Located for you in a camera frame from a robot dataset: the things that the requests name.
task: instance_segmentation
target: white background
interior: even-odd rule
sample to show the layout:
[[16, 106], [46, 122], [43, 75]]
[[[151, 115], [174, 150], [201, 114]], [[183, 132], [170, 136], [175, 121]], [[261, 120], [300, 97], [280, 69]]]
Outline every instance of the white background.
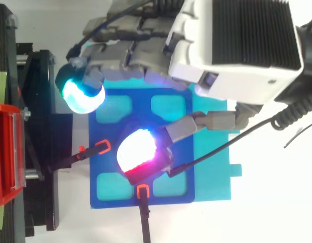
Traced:
[[[17, 42], [56, 56], [55, 74], [89, 19], [104, 16], [107, 0], [2, 0], [19, 17]], [[292, 3], [297, 25], [312, 18], [312, 0]], [[70, 112], [60, 95], [57, 112]], [[252, 124], [284, 108], [268, 104]], [[270, 126], [230, 148], [243, 176], [231, 180], [231, 201], [151, 206], [150, 233], [159, 242], [312, 242], [312, 129], [287, 149], [284, 144], [312, 115], [284, 132]], [[88, 119], [74, 115], [73, 153], [88, 146]], [[60, 225], [35, 228], [27, 243], [142, 242], [138, 207], [91, 210], [88, 161], [58, 172]]]

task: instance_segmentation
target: black metal frame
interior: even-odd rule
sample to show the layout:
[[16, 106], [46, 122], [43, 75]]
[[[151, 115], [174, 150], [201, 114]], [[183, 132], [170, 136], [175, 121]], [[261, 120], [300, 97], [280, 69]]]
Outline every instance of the black metal frame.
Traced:
[[28, 132], [26, 168], [36, 169], [39, 175], [39, 180], [27, 180], [24, 188], [28, 237], [34, 236], [34, 226], [46, 225], [47, 231], [51, 231], [59, 225], [57, 172], [50, 173], [48, 167], [71, 156], [72, 114], [53, 114], [52, 54], [46, 50], [26, 54], [25, 65], [18, 66], [24, 106], [31, 111], [31, 117], [25, 123]]

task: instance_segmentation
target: metal screw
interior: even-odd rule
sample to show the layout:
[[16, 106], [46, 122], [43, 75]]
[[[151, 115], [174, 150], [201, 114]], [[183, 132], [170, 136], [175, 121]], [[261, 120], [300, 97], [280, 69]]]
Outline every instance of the metal screw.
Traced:
[[277, 81], [275, 80], [275, 79], [271, 79], [270, 81], [268, 81], [267, 83], [269, 84], [269, 85], [273, 85], [273, 84], [275, 84]]
[[49, 58], [49, 64], [50, 64], [50, 65], [56, 65], [55, 59], [56, 59], [55, 56], [50, 56], [50, 58]]
[[31, 111], [29, 111], [28, 107], [25, 107], [23, 111], [21, 111], [21, 114], [23, 116], [23, 119], [27, 122], [29, 120], [29, 117], [31, 116]]
[[15, 14], [10, 14], [6, 20], [6, 26], [10, 29], [17, 29], [19, 27], [19, 19]]

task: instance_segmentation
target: coiled black cable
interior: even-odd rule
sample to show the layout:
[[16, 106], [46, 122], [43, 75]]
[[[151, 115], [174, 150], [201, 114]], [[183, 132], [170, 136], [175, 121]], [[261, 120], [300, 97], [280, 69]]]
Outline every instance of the coiled black cable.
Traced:
[[312, 111], [312, 93], [289, 105], [272, 117], [271, 125], [282, 131]]

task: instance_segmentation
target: robotic hand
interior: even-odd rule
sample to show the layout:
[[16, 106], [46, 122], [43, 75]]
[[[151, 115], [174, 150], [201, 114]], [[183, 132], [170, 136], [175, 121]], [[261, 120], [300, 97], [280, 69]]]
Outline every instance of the robotic hand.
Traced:
[[[95, 110], [104, 82], [131, 78], [237, 101], [235, 112], [197, 112], [168, 125], [173, 142], [205, 127], [243, 129], [271, 100], [289, 106], [255, 129], [271, 122], [283, 130], [312, 111], [312, 22], [296, 27], [288, 1], [145, 0], [118, 13], [126, 5], [115, 1], [106, 18], [90, 20], [57, 74], [73, 111]], [[79, 56], [91, 38], [96, 44]]]

